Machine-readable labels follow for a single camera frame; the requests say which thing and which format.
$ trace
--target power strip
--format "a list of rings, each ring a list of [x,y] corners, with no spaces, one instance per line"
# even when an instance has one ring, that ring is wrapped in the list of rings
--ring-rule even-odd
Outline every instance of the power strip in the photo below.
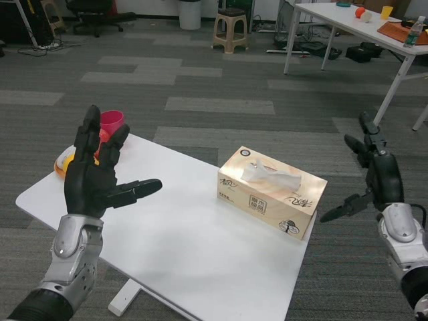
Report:
[[[38,48],[42,50],[53,49],[59,47],[59,43],[51,43],[50,45],[39,45]]]

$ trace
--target orange ball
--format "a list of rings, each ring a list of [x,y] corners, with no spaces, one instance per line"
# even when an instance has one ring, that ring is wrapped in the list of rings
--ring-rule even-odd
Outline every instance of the orange ball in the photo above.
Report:
[[[361,8],[358,8],[357,10],[355,10],[355,17],[357,17],[357,18],[361,18],[361,15],[364,13],[364,12],[366,12],[366,9],[365,8],[363,8],[363,7],[361,7]]]

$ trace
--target black office chair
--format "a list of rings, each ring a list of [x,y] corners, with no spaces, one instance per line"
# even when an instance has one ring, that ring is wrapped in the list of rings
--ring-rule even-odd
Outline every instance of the black office chair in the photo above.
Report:
[[[100,25],[113,25],[123,32],[123,28],[117,24],[117,19],[108,17],[113,7],[113,0],[66,0],[67,8],[82,22],[73,26],[73,32],[78,33],[79,27],[93,27],[95,37],[100,37],[98,27]]]

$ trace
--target yellow cup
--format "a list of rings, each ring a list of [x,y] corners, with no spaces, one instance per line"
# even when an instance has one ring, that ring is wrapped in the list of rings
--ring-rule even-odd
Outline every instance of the yellow cup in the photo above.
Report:
[[[394,7],[390,7],[389,5],[385,5],[382,8],[381,19],[388,20],[391,12],[393,12]]]

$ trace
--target wooden tray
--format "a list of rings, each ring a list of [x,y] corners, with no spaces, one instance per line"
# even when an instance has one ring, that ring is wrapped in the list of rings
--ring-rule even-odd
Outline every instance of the wooden tray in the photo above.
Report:
[[[379,28],[378,32],[404,43],[409,35],[410,29],[403,27],[401,22],[386,22]],[[416,45],[428,45],[428,33],[422,31]]]

